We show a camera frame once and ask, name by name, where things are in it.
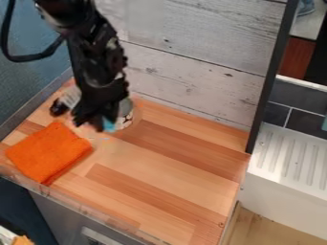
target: blue object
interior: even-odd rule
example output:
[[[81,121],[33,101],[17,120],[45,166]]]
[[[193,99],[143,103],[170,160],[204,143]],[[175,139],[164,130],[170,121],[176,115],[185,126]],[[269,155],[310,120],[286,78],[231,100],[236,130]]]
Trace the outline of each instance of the blue object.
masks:
[[[103,130],[109,133],[114,133],[116,131],[115,124],[103,118]]]

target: black cable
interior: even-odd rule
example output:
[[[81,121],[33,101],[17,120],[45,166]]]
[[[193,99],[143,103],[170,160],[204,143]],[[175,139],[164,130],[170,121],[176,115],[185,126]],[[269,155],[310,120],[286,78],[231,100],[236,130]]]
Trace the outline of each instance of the black cable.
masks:
[[[1,28],[0,46],[1,46],[4,56],[12,62],[28,62],[28,61],[34,61],[34,60],[42,59],[42,58],[53,55],[55,53],[56,49],[65,40],[63,35],[60,35],[48,48],[46,48],[41,53],[25,55],[25,56],[11,56],[9,54],[8,38],[9,38],[9,32],[10,32],[10,28],[11,28],[11,18],[12,18],[12,13],[14,10],[15,2],[16,2],[15,0],[9,0],[8,6],[7,6],[7,11],[6,11],[5,17],[4,17],[4,22],[3,22],[2,28]]]

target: black metal frame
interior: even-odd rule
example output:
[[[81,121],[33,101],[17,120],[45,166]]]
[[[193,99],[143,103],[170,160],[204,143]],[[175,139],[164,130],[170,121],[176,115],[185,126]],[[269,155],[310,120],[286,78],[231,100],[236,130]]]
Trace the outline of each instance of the black metal frame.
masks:
[[[277,75],[282,58],[284,56],[288,39],[290,37],[290,30],[293,25],[298,1],[299,0],[288,0],[286,4],[286,8],[280,24],[278,36],[273,48],[271,63],[262,88],[260,100],[251,127],[251,133],[248,139],[246,152],[249,154],[252,154],[254,150],[255,141],[259,134],[259,130],[260,130],[261,123],[263,121],[267,102],[271,94],[271,91],[273,89],[273,83]]]

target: dark tile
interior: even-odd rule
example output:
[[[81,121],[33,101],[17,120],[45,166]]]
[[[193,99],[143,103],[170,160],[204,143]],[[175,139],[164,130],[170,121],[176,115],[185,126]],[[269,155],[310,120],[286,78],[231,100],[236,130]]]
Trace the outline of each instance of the dark tile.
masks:
[[[327,111],[327,93],[278,79],[269,100],[321,115]]]
[[[327,132],[321,129],[324,117],[293,109],[287,128],[327,140]]]
[[[284,126],[290,107],[268,102],[264,122]]]

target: wooden floor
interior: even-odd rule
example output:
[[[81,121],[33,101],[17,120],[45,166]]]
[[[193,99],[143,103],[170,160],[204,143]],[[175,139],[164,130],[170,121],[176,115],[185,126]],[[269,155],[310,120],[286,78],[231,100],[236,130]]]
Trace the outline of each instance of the wooden floor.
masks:
[[[275,223],[238,207],[230,222],[228,237],[222,245],[327,245],[310,234]]]
[[[51,123],[49,106],[58,95],[18,126],[0,151]],[[216,245],[245,175],[248,134],[134,101],[133,125],[114,135],[74,128],[69,115],[59,118],[95,151],[51,188],[123,220],[136,235],[142,231],[170,244]],[[3,153],[0,161],[10,164]]]

